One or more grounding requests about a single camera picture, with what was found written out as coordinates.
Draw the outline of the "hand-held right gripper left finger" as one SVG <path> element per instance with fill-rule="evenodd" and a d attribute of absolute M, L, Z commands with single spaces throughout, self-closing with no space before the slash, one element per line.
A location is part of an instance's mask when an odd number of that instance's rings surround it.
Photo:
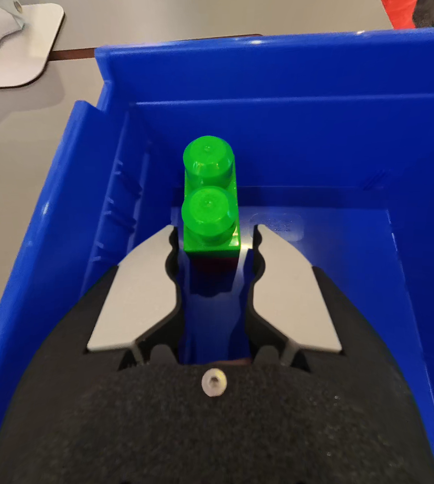
<path fill-rule="evenodd" d="M 184 335 L 178 229 L 167 225 L 118 264 L 93 332 L 89 352 L 131 349 L 178 353 Z"/>

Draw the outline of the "blue storage bin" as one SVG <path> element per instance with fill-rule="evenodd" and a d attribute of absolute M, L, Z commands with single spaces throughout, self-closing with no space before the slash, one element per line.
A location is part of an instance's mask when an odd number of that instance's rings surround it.
<path fill-rule="evenodd" d="M 109 46 L 0 301 L 0 483 L 434 483 L 434 28 Z M 183 153 L 235 156 L 238 258 L 184 251 Z M 253 232 L 339 354 L 254 349 Z M 118 264 L 178 229 L 178 353 L 89 352 Z"/>

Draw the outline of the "green mega block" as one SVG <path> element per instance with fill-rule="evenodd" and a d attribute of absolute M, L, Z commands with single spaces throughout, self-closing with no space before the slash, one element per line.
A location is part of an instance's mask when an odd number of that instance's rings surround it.
<path fill-rule="evenodd" d="M 235 156 L 228 142 L 201 136 L 183 153 L 184 251 L 190 257 L 238 258 L 241 249 Z"/>

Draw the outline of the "red plastic object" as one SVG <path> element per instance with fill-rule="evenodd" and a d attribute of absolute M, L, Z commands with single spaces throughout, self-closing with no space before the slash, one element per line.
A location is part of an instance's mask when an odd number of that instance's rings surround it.
<path fill-rule="evenodd" d="M 393 29 L 414 29 L 413 14 L 418 1 L 381 1 Z"/>

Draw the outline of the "white board stand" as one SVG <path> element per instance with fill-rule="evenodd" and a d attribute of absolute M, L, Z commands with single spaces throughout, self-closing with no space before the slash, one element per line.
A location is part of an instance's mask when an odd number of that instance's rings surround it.
<path fill-rule="evenodd" d="M 0 1 L 0 88 L 15 88 L 39 77 L 64 19 L 57 3 Z"/>

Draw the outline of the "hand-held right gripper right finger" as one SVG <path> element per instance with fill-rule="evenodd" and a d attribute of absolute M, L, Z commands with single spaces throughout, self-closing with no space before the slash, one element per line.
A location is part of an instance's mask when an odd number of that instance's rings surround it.
<path fill-rule="evenodd" d="M 278 356 L 300 350 L 339 354 L 342 345 L 308 259 L 263 224 L 254 227 L 252 251 L 246 304 L 251 346 L 274 347 Z"/>

